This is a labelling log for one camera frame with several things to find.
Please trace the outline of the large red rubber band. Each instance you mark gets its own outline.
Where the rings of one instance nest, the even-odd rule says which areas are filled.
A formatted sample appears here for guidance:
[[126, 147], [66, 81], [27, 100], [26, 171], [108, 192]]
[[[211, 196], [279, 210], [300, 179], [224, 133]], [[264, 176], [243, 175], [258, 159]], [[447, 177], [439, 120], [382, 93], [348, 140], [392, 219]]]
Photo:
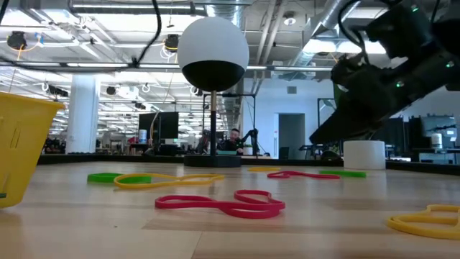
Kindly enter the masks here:
[[168, 195], [155, 199], [157, 209], [219, 209], [224, 214], [243, 219], [269, 219], [285, 209], [285, 202], [272, 197], [269, 191], [237, 190], [235, 201], [217, 201], [205, 196]]

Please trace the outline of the black metal stand frame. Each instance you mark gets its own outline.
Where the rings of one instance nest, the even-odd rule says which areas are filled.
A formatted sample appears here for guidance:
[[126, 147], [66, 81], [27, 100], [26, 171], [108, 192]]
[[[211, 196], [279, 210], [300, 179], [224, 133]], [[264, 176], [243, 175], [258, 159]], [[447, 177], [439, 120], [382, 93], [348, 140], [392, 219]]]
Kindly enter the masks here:
[[239, 100], [239, 102], [235, 101], [234, 104], [232, 104], [230, 107], [225, 106], [225, 109], [230, 109], [230, 112], [225, 111], [222, 114], [229, 115], [231, 119], [234, 119], [236, 116], [238, 116], [236, 124], [238, 127], [242, 126], [244, 121], [242, 109], [244, 108], [244, 105], [247, 105], [247, 109], [252, 120], [252, 130], [256, 129], [256, 94], [237, 94], [232, 92], [223, 92], [221, 94], [217, 94], [217, 96], [222, 99], [223, 104], [225, 104], [227, 99]]

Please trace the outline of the long yellow rubber band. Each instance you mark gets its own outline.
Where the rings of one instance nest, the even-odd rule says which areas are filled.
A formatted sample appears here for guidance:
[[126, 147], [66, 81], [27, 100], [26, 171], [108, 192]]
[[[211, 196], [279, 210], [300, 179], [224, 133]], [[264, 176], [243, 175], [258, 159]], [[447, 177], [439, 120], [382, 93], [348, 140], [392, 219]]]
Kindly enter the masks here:
[[[166, 179], [166, 181], [149, 182], [149, 183], [127, 183], [126, 179], [130, 178], [152, 178]], [[149, 189], [165, 186], [199, 186], [212, 184], [217, 180], [224, 180], [225, 176], [219, 174], [193, 174], [186, 176], [169, 176], [159, 173], [133, 173], [117, 176], [113, 182], [114, 185], [122, 189]]]

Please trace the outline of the white globe lamp black base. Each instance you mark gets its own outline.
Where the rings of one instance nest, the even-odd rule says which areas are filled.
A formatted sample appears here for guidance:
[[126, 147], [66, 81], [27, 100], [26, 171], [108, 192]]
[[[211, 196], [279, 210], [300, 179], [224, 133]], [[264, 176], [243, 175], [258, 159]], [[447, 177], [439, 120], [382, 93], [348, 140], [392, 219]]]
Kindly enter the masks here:
[[178, 64], [187, 81], [211, 94], [210, 148], [207, 155], [186, 155], [184, 165], [203, 168], [239, 168], [238, 155], [216, 152], [217, 93], [236, 85], [249, 64], [249, 46], [243, 32], [221, 17], [192, 22], [178, 43]]

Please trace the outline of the black computer monitor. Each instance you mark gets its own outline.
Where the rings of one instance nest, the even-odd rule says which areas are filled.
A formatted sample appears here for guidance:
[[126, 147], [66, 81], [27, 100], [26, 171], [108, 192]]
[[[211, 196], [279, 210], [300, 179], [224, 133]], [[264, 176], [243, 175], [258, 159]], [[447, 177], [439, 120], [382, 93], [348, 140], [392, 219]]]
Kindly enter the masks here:
[[146, 141], [175, 139], [179, 134], [179, 113], [160, 112], [139, 115], [139, 130], [146, 131]]

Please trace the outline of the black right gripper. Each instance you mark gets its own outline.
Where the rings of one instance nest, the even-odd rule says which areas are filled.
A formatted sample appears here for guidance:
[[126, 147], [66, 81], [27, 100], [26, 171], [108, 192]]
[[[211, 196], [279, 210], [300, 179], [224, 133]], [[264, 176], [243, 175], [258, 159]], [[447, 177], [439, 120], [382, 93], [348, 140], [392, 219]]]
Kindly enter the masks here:
[[331, 80], [347, 92], [336, 111], [309, 137], [313, 144], [361, 137], [410, 105], [403, 78], [410, 61], [379, 67], [362, 56], [342, 56], [331, 71]]

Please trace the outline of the yellow plastic bin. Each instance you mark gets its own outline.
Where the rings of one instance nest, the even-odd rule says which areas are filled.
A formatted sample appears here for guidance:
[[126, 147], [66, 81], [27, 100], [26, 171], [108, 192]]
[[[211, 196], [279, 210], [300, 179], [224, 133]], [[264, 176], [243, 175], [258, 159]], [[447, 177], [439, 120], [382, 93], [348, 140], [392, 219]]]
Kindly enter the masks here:
[[0, 209], [19, 204], [29, 185], [59, 102], [0, 92]]

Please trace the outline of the green plant in white pot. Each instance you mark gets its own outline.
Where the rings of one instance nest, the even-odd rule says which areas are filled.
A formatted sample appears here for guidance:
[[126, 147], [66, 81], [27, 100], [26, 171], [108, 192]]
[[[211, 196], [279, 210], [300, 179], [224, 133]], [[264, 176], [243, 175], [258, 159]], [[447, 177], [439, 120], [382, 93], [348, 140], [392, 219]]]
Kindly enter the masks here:
[[385, 170], [385, 143], [379, 140], [344, 142], [344, 167], [356, 170]]

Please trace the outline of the grey desk monitor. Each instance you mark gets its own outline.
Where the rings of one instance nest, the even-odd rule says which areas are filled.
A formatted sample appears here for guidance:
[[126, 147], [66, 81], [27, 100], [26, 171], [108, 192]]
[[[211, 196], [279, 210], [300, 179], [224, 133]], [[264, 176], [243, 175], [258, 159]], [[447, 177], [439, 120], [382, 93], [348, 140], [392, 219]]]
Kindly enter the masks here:
[[457, 137], [456, 120], [451, 116], [421, 117], [422, 136], [430, 137], [433, 133], [439, 133], [442, 137]]

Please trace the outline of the person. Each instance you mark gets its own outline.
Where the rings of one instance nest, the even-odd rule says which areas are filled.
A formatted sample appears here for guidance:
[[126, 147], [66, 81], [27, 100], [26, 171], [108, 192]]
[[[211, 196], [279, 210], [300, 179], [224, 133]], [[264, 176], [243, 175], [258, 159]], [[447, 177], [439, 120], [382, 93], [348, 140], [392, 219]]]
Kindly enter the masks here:
[[244, 143], [246, 142], [247, 138], [248, 136], [240, 138], [240, 131], [236, 128], [233, 128], [230, 131], [229, 138], [221, 143], [219, 150], [235, 151], [237, 155], [243, 155]]

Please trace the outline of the silver ventilation duct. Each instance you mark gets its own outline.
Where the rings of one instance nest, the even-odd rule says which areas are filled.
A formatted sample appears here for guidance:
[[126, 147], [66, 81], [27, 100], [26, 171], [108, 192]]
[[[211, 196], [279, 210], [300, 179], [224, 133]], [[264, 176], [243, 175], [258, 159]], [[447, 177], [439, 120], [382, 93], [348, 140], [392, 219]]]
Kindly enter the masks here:
[[315, 37], [328, 30], [335, 30], [339, 23], [339, 12], [343, 9], [340, 20], [344, 21], [359, 5], [361, 0], [327, 0], [323, 11], [314, 18]]

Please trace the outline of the green rubber band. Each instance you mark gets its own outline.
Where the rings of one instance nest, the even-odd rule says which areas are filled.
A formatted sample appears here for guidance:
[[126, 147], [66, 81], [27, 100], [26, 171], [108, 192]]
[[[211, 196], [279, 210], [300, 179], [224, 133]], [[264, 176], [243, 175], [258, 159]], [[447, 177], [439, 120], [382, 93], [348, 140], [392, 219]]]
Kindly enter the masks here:
[[366, 178], [367, 177], [367, 174], [361, 171], [320, 171], [319, 174], [327, 178], [341, 178], [341, 177]]
[[[88, 183], [113, 183], [114, 179], [121, 176], [121, 173], [92, 173], [88, 174]], [[147, 176], [123, 178], [119, 180], [119, 183], [150, 183], [151, 178]]]

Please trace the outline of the black aluminium table frame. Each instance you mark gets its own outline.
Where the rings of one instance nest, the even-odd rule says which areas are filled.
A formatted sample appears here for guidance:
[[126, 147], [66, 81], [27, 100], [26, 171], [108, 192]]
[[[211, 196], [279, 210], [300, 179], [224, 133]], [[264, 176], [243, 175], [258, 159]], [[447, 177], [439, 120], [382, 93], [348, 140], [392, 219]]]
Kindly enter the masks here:
[[[277, 160], [263, 158], [239, 157], [235, 155], [218, 155], [211, 159], [207, 155], [179, 156], [130, 156], [130, 155], [97, 155], [97, 154], [73, 154], [73, 155], [41, 155], [39, 165], [51, 165], [61, 163], [85, 163], [85, 162], [127, 162], [127, 163], [182, 163], [193, 167], [211, 168], [236, 168], [241, 165], [263, 166], [306, 166], [306, 167], [342, 167], [340, 160]], [[414, 163], [391, 161], [386, 162], [386, 168], [390, 170], [412, 171], [420, 173], [433, 173], [460, 177], [460, 165], [442, 165], [433, 163]]]

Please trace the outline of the white pillar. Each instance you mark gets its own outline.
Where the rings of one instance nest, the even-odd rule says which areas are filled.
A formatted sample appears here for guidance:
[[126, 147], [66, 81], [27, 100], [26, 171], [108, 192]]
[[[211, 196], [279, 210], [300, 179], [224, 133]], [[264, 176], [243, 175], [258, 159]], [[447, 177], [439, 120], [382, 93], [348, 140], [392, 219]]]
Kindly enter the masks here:
[[96, 151], [100, 89], [100, 82], [96, 76], [89, 74], [72, 76], [66, 153]]

